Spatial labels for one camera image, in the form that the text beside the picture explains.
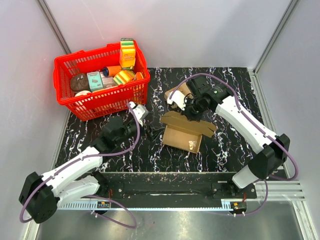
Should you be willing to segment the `kitchen scouring pads pack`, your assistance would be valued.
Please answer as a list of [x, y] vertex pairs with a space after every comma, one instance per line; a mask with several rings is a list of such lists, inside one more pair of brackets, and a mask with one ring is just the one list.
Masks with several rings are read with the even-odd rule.
[[[167, 97], [168, 97], [169, 92], [174, 91], [175, 88], [176, 87], [174, 87], [174, 88], [172, 88], [172, 89], [170, 89], [170, 90], [168, 90], [168, 91], [166, 91], [164, 93], [164, 99], [165, 99], [166, 102], [167, 102]], [[191, 91], [189, 90], [189, 88], [188, 88], [186, 83], [183, 83], [176, 91], [180, 91], [185, 95], [185, 98], [184, 98], [185, 104], [187, 103], [187, 101], [189, 99], [193, 98], [193, 95], [192, 95]]]

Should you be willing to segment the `brown cardboard box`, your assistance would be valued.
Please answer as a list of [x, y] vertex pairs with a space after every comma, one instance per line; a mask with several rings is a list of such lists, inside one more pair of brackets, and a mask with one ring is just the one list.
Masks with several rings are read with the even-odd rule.
[[[203, 136], [211, 138], [217, 131], [213, 123], [200, 120], [189, 121], [186, 116], [176, 111], [169, 111], [161, 116], [160, 121], [165, 124], [162, 143], [191, 153], [198, 153]], [[189, 141], [196, 141], [194, 150], [189, 149]]]

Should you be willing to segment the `small clear plastic bag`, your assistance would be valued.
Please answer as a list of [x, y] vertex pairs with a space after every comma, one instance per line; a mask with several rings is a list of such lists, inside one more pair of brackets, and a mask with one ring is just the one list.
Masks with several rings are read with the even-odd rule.
[[194, 150], [197, 147], [197, 142], [194, 140], [189, 140], [188, 145], [190, 150]]

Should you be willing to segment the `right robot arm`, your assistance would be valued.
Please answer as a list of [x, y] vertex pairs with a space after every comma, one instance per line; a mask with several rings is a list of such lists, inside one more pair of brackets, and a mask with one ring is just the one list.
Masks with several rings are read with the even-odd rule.
[[200, 120], [205, 111], [212, 111], [228, 121], [245, 138], [255, 153], [227, 186], [228, 194], [239, 198], [246, 187], [264, 180], [289, 156], [290, 139], [265, 127], [239, 102], [237, 93], [222, 80], [215, 86], [207, 82], [207, 73], [197, 73], [185, 80], [192, 99], [185, 100], [181, 110], [189, 120]]

